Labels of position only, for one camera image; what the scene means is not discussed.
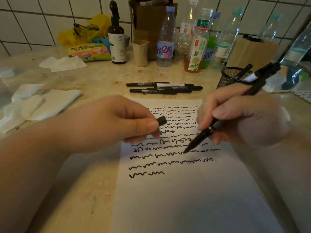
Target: cardboard box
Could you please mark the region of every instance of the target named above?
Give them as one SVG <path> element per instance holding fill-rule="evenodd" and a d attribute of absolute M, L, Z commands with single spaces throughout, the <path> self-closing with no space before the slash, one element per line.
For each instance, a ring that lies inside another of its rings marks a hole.
<path fill-rule="evenodd" d="M 166 6 L 140 6 L 134 0 L 128 1 L 134 40 L 149 41 L 147 56 L 149 60 L 155 60 L 160 30 L 166 16 Z M 173 6 L 176 18 L 178 4 L 173 3 Z"/>
<path fill-rule="evenodd" d="M 279 47 L 277 43 L 258 43 L 245 38 L 238 39 L 230 53 L 227 67 L 244 68 L 252 64 L 251 70 L 256 71 L 271 62 Z"/>

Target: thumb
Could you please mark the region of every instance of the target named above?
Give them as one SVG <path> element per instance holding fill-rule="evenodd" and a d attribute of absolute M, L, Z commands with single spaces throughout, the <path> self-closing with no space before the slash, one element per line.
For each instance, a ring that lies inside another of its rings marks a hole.
<path fill-rule="evenodd" d="M 251 117 L 261 108 L 254 96 L 234 96 L 212 111 L 217 119 Z"/>
<path fill-rule="evenodd" d="M 159 123 L 156 119 L 124 119 L 124 138 L 147 135 L 156 131 L 159 128 Z"/>

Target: hand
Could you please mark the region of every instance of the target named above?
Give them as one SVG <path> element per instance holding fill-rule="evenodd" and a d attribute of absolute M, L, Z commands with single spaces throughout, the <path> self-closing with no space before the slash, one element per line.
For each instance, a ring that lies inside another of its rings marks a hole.
<path fill-rule="evenodd" d="M 160 138 L 159 123 L 143 105 L 123 96 L 109 96 L 50 120 L 61 149 L 93 152 L 121 140 L 137 143 L 151 133 Z"/>
<path fill-rule="evenodd" d="M 199 130 L 208 128 L 213 117 L 231 120 L 209 138 L 215 144 L 231 141 L 255 147 L 282 141 L 289 125 L 279 105 L 265 91 L 255 96 L 240 96 L 249 86 L 233 84 L 209 94 L 197 111 Z"/>

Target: water bottle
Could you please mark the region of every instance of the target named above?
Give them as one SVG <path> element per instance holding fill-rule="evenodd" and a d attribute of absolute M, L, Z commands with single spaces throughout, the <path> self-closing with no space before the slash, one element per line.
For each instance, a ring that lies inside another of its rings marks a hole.
<path fill-rule="evenodd" d="M 219 11 L 216 11 L 212 14 L 212 19 L 214 20 L 210 25 L 211 26 L 209 29 L 210 38 L 208 40 L 208 44 L 204 52 L 201 69 L 206 69 L 211 61 L 216 46 L 217 38 L 219 35 L 219 18 L 220 18 Z"/>
<path fill-rule="evenodd" d="M 172 66 L 174 51 L 174 38 L 176 29 L 176 19 L 174 16 L 175 7 L 166 7 L 166 17 L 161 29 L 160 38 L 157 44 L 156 64 L 160 67 Z"/>
<path fill-rule="evenodd" d="M 183 18 L 178 33 L 178 42 L 175 49 L 175 64 L 183 65 L 191 43 L 193 26 L 196 19 L 196 6 L 199 0 L 189 0 L 188 14 Z"/>
<path fill-rule="evenodd" d="M 243 11 L 243 8 L 234 9 L 232 16 L 226 22 L 224 30 L 217 40 L 209 68 L 221 70 L 227 64 L 227 58 L 239 33 Z"/>
<path fill-rule="evenodd" d="M 284 58 L 280 61 L 283 66 L 296 66 L 311 47 L 311 25 L 307 27 L 294 41 Z"/>
<path fill-rule="evenodd" d="M 208 27 L 212 17 L 213 9 L 202 8 L 201 17 L 197 21 L 191 47 L 185 60 L 184 70 L 189 73 L 198 73 L 201 68 L 203 55 L 209 39 Z"/>
<path fill-rule="evenodd" d="M 278 21 L 282 15 L 273 14 L 262 30 L 258 34 L 258 38 L 265 40 L 266 42 L 272 42 L 276 35 L 276 31 L 278 28 Z"/>

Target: blue cloth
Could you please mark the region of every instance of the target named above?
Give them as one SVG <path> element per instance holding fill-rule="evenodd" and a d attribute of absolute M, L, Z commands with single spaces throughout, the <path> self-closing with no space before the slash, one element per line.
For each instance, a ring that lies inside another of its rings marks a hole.
<path fill-rule="evenodd" d="M 106 39 L 93 39 L 92 43 L 103 43 L 105 45 L 105 47 L 107 47 L 107 49 L 109 50 L 109 53 L 111 54 L 109 38 L 106 38 Z"/>

